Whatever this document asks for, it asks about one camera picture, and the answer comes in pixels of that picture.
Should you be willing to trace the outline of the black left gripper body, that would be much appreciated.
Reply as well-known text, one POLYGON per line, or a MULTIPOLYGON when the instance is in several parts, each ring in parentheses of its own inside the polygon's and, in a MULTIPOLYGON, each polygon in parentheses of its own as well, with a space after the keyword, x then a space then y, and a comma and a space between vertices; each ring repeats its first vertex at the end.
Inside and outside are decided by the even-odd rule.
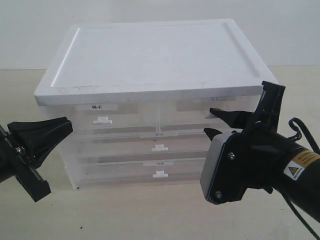
POLYGON ((28 161, 23 147, 16 145, 10 134, 0 128, 0 181, 14 177, 34 202, 51 193, 49 183, 28 161))

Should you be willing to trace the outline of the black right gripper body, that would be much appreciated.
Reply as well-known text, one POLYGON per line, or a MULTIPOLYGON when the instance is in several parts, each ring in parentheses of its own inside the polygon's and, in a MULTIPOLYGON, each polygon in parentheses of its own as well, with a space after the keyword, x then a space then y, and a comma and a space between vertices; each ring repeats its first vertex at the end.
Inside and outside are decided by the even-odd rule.
POLYGON ((247 155, 280 155, 291 147, 292 143, 277 133, 285 89, 283 85, 262 82, 258 105, 243 129, 247 155))

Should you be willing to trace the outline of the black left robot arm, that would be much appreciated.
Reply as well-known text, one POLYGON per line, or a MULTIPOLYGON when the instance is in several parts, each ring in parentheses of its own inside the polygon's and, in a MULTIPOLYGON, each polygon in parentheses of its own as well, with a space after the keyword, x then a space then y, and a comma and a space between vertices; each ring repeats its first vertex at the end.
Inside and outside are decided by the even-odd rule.
POLYGON ((0 181, 15 177, 34 202, 52 191, 37 169, 60 142, 73 132, 67 117, 13 121, 0 128, 0 181))

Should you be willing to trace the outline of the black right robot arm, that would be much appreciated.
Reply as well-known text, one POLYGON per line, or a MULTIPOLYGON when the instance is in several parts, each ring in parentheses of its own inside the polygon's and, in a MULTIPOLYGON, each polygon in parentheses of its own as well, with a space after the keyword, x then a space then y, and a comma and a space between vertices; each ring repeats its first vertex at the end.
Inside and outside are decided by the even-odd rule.
POLYGON ((200 186, 215 205, 240 201, 247 189, 278 191, 315 220, 320 218, 320 149, 306 125, 294 117, 290 137, 278 133, 283 85, 263 81, 253 112, 211 108, 230 131, 205 128, 211 141, 200 186))

